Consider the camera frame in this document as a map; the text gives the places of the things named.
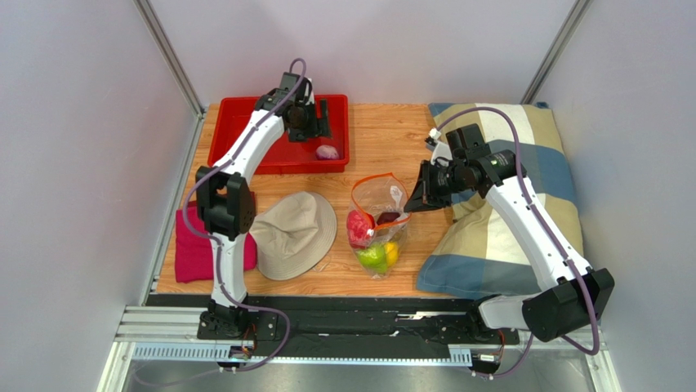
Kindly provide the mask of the clear zip top bag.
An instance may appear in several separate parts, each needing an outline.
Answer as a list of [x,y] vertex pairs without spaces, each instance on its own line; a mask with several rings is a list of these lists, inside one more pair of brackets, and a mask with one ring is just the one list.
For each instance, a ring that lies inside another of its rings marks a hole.
[[399,262],[408,237],[408,192],[387,172],[353,185],[346,216],[346,235],[355,259],[371,278],[385,278]]

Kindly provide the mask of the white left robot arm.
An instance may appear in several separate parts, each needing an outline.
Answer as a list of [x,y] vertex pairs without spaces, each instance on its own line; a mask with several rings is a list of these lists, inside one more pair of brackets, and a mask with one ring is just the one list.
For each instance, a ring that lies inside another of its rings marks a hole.
[[256,216],[249,183],[272,145],[282,136],[291,143],[328,137],[325,100],[315,100],[304,74],[286,72],[279,87],[263,95],[249,123],[230,150],[213,167],[200,167],[194,186],[198,217],[213,245],[214,287],[201,323],[238,336],[247,329],[243,253]]

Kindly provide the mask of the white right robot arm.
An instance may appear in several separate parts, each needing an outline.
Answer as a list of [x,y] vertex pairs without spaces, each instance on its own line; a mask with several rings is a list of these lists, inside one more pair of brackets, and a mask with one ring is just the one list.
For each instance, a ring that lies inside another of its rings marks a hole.
[[475,191],[511,230],[541,290],[475,301],[467,312],[473,335],[526,330],[542,342],[561,338],[586,354],[596,354],[598,321],[615,286],[612,274],[594,269],[561,233],[533,192],[520,160],[520,146],[493,152],[475,124],[446,136],[445,154],[421,161],[404,210],[439,210],[450,206],[454,194]]

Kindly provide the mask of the red fake bell pepper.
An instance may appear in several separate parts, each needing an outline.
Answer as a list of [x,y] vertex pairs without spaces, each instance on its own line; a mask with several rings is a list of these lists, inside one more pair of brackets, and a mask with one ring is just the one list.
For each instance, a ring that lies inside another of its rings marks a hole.
[[372,215],[351,210],[346,218],[348,243],[353,249],[365,249],[373,241],[375,221]]

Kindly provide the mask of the pink fake onion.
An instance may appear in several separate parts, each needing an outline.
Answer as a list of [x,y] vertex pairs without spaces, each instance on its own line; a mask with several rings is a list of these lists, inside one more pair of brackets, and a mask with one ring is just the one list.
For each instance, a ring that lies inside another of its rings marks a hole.
[[337,148],[331,145],[320,145],[315,151],[318,160],[338,160],[341,158]]

